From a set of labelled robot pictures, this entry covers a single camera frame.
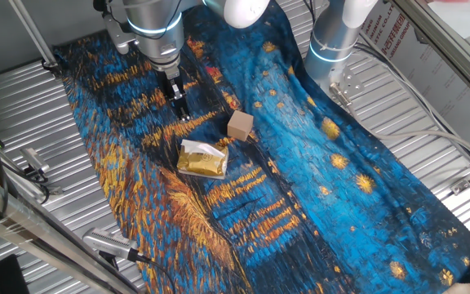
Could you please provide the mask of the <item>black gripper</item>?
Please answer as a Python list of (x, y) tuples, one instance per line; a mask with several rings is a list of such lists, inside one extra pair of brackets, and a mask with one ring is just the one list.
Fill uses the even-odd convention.
[(180, 121), (188, 121), (190, 113), (186, 101), (183, 79), (178, 69), (158, 73), (158, 82), (162, 93), (168, 101), (172, 101), (174, 111)]

